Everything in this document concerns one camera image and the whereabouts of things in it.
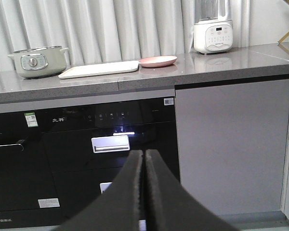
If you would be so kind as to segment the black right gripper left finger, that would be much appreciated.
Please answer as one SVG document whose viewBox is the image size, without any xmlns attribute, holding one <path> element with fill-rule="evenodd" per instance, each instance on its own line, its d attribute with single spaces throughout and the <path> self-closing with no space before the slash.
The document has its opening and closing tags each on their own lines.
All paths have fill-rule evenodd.
<svg viewBox="0 0 289 231">
<path fill-rule="evenodd" d="M 137 231 L 143 151 L 132 150 L 108 188 L 56 231 Z"/>
</svg>

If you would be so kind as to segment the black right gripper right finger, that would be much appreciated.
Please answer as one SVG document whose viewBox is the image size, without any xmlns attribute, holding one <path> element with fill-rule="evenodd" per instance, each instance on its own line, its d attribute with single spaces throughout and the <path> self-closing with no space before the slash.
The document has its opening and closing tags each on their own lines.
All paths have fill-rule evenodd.
<svg viewBox="0 0 289 231">
<path fill-rule="evenodd" d="M 145 152 L 148 231 L 236 231 L 194 199 L 175 178 L 157 150 Z"/>
</svg>

